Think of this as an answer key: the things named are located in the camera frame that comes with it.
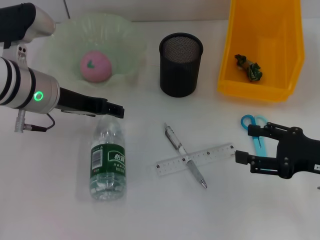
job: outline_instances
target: blue scissors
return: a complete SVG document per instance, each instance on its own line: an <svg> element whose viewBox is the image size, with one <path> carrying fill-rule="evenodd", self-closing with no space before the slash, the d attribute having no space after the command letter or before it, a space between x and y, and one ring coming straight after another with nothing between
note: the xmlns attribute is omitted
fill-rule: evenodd
<svg viewBox="0 0 320 240"><path fill-rule="evenodd" d="M248 126L245 125L245 119L249 119L252 125L257 125L258 120L262 120L264 125L267 125L267 122L268 122L268 120L262 115L257 115L257 116L245 115L241 118L241 125L247 131L248 131ZM265 147L264 137L253 136L252 139L253 139L256 155L258 157L266 157L267 151Z"/></svg>

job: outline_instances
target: black mesh pen holder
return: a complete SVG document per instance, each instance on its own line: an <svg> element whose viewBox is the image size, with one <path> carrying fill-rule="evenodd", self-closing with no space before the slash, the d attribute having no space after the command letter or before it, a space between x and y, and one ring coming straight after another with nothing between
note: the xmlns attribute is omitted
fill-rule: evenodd
<svg viewBox="0 0 320 240"><path fill-rule="evenodd" d="M182 98L197 87L198 73L204 47L188 33L174 33L165 37L160 51L160 87L171 97Z"/></svg>

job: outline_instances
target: scissor handle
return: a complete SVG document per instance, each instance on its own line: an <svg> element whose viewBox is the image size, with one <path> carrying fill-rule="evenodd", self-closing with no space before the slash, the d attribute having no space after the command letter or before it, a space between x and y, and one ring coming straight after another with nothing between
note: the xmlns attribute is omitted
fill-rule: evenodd
<svg viewBox="0 0 320 240"><path fill-rule="evenodd" d="M267 125L267 123L269 122L268 119L266 119L264 116L262 115L257 115L254 117L255 118L255 122L258 124L258 120L262 120L264 125Z"/></svg>
<svg viewBox="0 0 320 240"><path fill-rule="evenodd" d="M250 114L244 115L244 116L241 118L241 126L242 126L245 130L248 130L248 126L245 125L245 119L250 119L252 125L257 125L254 116L252 116L252 115L250 115Z"/></svg>

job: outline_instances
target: cable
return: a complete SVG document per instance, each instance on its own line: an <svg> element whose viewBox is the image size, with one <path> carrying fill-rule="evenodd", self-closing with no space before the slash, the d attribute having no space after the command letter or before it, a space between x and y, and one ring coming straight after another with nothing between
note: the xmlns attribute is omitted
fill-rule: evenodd
<svg viewBox="0 0 320 240"><path fill-rule="evenodd" d="M70 19L70 13L69 13L69 9L68 9L66 0L63 0L63 4L64 4L64 8L65 8L66 14L68 16L68 19Z"/></svg>
<svg viewBox="0 0 320 240"><path fill-rule="evenodd" d="M46 115L52 121L52 125L51 126L43 127L43 126L37 126L37 125L32 125L32 124L25 124L24 125L24 130L45 133L47 130L52 129L56 125L56 121L54 120L54 118L49 113L47 113Z"/></svg>
<svg viewBox="0 0 320 240"><path fill-rule="evenodd" d="M47 113L46 115L47 115L47 116L51 119L51 121L52 121L52 125L46 128L47 130L49 130L49 129L52 129L52 128L56 125L56 121L54 120L54 118L53 118L49 113Z"/></svg>

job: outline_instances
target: green glass bowl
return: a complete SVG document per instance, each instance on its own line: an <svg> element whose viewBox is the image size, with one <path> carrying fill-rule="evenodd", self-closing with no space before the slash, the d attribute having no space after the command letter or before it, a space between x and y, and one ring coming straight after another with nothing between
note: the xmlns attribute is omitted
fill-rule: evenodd
<svg viewBox="0 0 320 240"><path fill-rule="evenodd" d="M88 13L57 24L34 58L37 70L57 79L61 87L103 87L132 80L145 56L147 43L134 23L121 16ZM80 72L82 57L98 50L112 63L112 77L102 83L87 82Z"/></svg>

